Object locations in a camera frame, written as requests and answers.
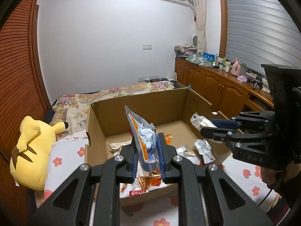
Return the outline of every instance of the human hand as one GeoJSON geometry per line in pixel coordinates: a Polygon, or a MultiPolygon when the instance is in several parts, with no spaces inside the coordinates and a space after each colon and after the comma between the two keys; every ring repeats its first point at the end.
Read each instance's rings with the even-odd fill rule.
{"type": "MultiPolygon", "coordinates": [[[[262,181],[266,183],[267,185],[274,184],[276,181],[276,174],[281,171],[275,171],[268,168],[261,168],[261,177],[262,181]]],[[[286,183],[289,180],[296,177],[301,172],[301,164],[295,164],[294,162],[291,162],[287,168],[286,168],[286,175],[283,179],[283,182],[286,183]]]]}

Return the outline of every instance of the wooden door frame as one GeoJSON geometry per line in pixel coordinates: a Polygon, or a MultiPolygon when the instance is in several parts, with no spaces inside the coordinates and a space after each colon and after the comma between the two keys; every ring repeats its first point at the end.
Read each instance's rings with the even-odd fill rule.
{"type": "Polygon", "coordinates": [[[228,8],[227,0],[221,0],[221,42],[219,46],[219,56],[224,58],[227,47],[227,33],[228,33],[228,8]]]}
{"type": "Polygon", "coordinates": [[[37,25],[38,25],[38,12],[39,5],[37,0],[33,0],[30,17],[32,18],[29,23],[29,51],[31,59],[31,67],[36,82],[36,88],[40,95],[42,105],[47,112],[51,107],[46,88],[43,81],[43,76],[40,67],[39,54],[38,54],[38,40],[37,40],[37,25]]]}

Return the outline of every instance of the plush ear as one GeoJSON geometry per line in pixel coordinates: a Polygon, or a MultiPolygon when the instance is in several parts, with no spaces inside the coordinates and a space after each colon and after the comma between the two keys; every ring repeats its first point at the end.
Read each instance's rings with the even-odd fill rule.
{"type": "Polygon", "coordinates": [[[27,150],[27,143],[38,135],[40,126],[30,116],[25,116],[20,125],[20,137],[17,143],[19,152],[27,150]]]}
{"type": "Polygon", "coordinates": [[[63,131],[66,131],[66,129],[68,128],[69,124],[68,122],[59,122],[59,123],[56,123],[53,128],[55,130],[55,134],[58,134],[58,133],[62,133],[63,131]]]}

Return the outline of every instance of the gray roller blind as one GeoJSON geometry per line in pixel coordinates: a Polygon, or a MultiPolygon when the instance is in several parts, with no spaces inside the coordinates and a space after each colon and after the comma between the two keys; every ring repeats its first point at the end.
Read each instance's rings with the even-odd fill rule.
{"type": "Polygon", "coordinates": [[[226,58],[264,73],[262,63],[301,68],[301,34],[278,0],[227,0],[226,58]]]}

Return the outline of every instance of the person's arm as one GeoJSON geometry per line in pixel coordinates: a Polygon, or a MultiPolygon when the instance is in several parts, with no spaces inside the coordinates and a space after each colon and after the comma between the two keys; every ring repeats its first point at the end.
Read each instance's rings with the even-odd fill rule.
{"type": "MultiPolygon", "coordinates": [[[[261,168],[262,181],[269,185],[275,183],[277,171],[261,168]]],[[[290,207],[293,206],[297,197],[301,193],[301,164],[290,163],[287,167],[287,173],[284,182],[275,191],[284,197],[290,207]]]]}

